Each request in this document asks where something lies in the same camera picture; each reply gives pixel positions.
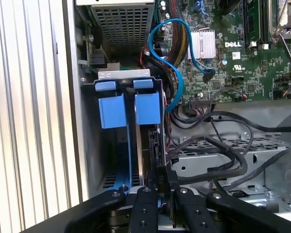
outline yellow wire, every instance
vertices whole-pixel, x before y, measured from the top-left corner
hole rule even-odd
[[[181,48],[180,48],[180,53],[178,54],[178,57],[177,57],[177,59],[176,59],[176,61],[175,61],[175,66],[179,66],[180,65],[180,63],[181,63],[181,55],[184,53],[184,52],[186,52],[186,51],[184,51],[184,49],[185,49],[185,42],[186,42],[186,29],[185,29],[185,27],[184,27],[184,25],[182,25],[181,26],[181,30],[182,30],[182,44],[181,44]]]

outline connector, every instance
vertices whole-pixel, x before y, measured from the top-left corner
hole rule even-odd
[[[214,69],[205,69],[205,74],[203,76],[203,82],[208,83],[215,75]]]

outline metal grille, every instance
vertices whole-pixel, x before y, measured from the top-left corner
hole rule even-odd
[[[104,32],[113,53],[139,52],[147,42],[153,4],[92,6],[92,12]]]
[[[227,145],[234,149],[242,152],[248,145],[249,139],[230,139],[224,141]],[[199,141],[192,143],[190,147],[198,147],[199,149],[210,149],[214,148],[212,144],[206,141]],[[263,150],[279,150],[291,148],[291,144],[279,141],[277,137],[261,137],[255,138],[250,147],[250,151],[263,151]],[[198,156],[207,155],[207,153],[195,153],[182,150],[178,153],[179,156]]]

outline heatsink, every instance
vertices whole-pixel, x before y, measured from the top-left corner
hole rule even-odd
[[[210,59],[216,57],[215,32],[214,30],[202,30],[191,32],[193,42],[193,54],[196,59]],[[191,60],[190,48],[188,59]]]

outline capacitor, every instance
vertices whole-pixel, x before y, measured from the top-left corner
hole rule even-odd
[[[226,65],[227,65],[227,59],[223,59],[223,60],[221,61],[221,64],[224,65],[224,66],[226,66]]]

